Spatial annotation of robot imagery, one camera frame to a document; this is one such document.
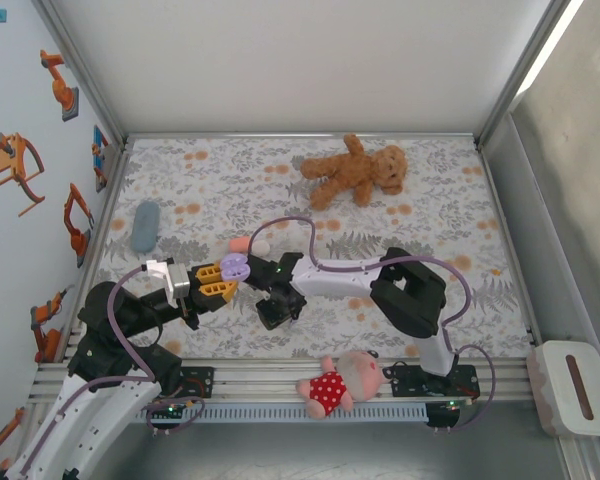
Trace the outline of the purple earbud charging case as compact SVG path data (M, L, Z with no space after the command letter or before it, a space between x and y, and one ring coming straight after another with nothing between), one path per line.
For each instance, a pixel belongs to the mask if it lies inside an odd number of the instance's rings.
M251 274L248 257L241 253L226 255L219 264L221 277L224 282L245 281Z

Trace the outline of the blue-grey oblong case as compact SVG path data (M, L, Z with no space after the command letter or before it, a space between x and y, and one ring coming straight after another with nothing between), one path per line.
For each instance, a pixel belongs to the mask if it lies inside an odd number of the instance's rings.
M136 253L149 253L157 243L160 206L154 201L143 201L136 208L130 247Z

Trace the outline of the floral printed table mat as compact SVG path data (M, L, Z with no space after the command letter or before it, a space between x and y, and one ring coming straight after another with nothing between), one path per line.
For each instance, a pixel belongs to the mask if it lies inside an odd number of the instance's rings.
M308 250L323 259L358 260L391 247L441 260L463 275L472 295L466 313L448 324L452 345L474 356L525 356L527 331L473 141L400 140L399 146L408 158L400 194L375 193L361 208L344 193L314 212L314 183L301 175L300 165L344 152L341 138L136 140L97 280L118 281L142 263L130 247L132 223L137 206L152 200L161 214L152 257L188 266L221 259L231 239L248 235L266 240L273 260ZM464 290L447 270L433 268L447 285L446 319L464 304ZM158 342L183 358L319 358L354 349L396 358L418 353L368 298L313 297L298 320L269 331L256 311L260 297L241 286L228 306L201 317L198 330L174 320L134 341Z

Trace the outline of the black controller board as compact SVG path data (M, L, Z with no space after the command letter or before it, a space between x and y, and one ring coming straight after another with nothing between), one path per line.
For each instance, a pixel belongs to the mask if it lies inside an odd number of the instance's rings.
M197 404L196 400L187 400L184 402L157 402L147 408L152 416L161 416L165 418L181 418L187 408Z
M458 400L444 402L427 402L426 425L430 428L449 429L456 426L461 413L461 402Z

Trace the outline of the pink plush red dotted dress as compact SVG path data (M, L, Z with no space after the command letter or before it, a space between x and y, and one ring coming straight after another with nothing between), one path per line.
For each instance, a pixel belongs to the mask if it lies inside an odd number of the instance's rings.
M356 402L371 400L389 383L376 352L355 350L337 359L321 359L321 375L296 383L310 418L321 420L341 407L351 412Z

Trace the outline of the brown teddy bear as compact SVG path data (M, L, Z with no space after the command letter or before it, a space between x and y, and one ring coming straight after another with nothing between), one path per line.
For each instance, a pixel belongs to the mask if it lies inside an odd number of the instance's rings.
M369 205L375 187L388 195L403 191L408 159L399 146L388 145L369 154L355 134L345 135L344 143L347 153L307 158L300 165L305 179L324 178L309 196L312 209L326 210L337 195L348 190L353 191L354 203L359 207Z

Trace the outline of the blue and orange sticker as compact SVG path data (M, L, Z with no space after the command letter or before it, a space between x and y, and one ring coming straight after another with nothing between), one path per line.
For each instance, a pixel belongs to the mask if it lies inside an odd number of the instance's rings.
M95 174L95 190L101 192L107 186L107 175L105 174L106 152L109 142L102 130L95 125L93 127L93 141L91 145L92 164Z

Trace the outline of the orange chair-shaped sticker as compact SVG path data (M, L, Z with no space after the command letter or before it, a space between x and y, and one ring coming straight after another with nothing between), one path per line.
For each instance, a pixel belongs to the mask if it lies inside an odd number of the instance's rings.
M28 174L25 166L25 155L29 154L36 165L37 170ZM22 217L30 210L45 200L44 196L36 195L29 182L45 172L44 163L34 145L18 132L5 135L0 132L0 174L7 172L8 175L0 180L0 186L13 181L30 200L30 205L18 213Z

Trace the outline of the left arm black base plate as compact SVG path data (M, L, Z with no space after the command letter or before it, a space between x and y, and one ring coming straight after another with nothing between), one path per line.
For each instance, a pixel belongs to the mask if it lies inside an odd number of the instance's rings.
M180 372L179 397L197 396L211 398L215 369L210 366L182 367Z

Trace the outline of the wide aluminium frame rail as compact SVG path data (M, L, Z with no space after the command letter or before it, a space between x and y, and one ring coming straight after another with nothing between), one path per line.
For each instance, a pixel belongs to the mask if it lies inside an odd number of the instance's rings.
M184 367L209 366L214 369L211 400L215 403L296 402L295 383L317 376L320 361L290 359L185 359ZM525 361L498 358L496 401L527 401L532 398ZM44 364L36 372L28 401L32 404L55 401L67 372L65 363Z

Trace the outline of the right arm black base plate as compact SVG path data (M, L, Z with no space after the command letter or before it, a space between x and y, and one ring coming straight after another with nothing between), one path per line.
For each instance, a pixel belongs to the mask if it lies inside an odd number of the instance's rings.
M446 376L425 372L420 366L399 360L383 368L394 397L462 397L477 399L480 387L472 365L454 363Z

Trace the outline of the aluminium frame post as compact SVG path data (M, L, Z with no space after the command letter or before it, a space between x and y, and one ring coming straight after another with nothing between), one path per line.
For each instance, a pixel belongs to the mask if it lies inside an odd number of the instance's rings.
M492 138L505 114L515 108L524 93L534 83L583 2L584 0L549 0L547 8L476 137L476 148L479 151Z
M86 50L79 45L66 16L61 12L58 0L30 0L47 31L52 36L61 55L68 61L79 86L83 88L92 108L103 122L111 137L124 146L128 133L97 82L91 65L86 58Z

